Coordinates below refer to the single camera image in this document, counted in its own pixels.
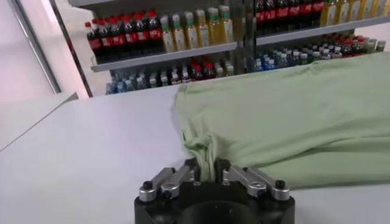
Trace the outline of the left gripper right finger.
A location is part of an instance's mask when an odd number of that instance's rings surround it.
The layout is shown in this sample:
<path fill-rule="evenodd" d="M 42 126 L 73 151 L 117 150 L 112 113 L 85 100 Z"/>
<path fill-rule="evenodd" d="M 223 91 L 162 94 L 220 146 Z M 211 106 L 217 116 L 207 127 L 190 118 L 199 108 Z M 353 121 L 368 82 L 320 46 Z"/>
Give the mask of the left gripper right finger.
<path fill-rule="evenodd" d="M 251 197 L 269 194 L 277 201 L 290 199 L 290 188 L 283 180 L 276 180 L 255 167 L 233 166 L 226 159 L 217 158 L 214 163 L 216 181 L 222 185 L 239 182 Z"/>

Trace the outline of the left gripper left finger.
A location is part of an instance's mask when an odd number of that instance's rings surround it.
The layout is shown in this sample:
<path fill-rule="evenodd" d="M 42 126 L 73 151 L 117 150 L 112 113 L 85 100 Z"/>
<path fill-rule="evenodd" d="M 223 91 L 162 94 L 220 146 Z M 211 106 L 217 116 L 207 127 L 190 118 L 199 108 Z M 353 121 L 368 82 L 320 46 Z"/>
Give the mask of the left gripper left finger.
<path fill-rule="evenodd" d="M 145 181 L 139 188 L 138 198 L 145 203 L 156 200 L 159 194 L 167 194 L 169 199 L 176 198 L 181 184 L 198 181 L 199 175 L 196 158 L 186 159 L 179 169 L 165 167 L 151 180 Z"/>

